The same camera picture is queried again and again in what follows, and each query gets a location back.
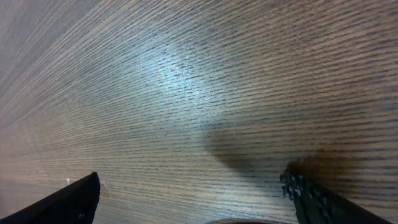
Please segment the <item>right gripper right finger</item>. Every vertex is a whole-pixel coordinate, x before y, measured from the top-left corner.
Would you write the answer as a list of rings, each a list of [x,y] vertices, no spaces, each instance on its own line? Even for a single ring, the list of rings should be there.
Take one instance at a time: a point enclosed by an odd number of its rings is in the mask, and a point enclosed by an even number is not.
[[[300,224],[392,224],[304,175],[286,169],[280,175],[282,195],[288,195]]]

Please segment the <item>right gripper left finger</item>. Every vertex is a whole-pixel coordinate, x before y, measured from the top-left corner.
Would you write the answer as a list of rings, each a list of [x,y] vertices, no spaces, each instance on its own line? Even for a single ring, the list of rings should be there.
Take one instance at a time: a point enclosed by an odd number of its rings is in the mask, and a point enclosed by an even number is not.
[[[100,200],[98,174],[60,189],[38,202],[1,219],[2,224],[92,224]]]

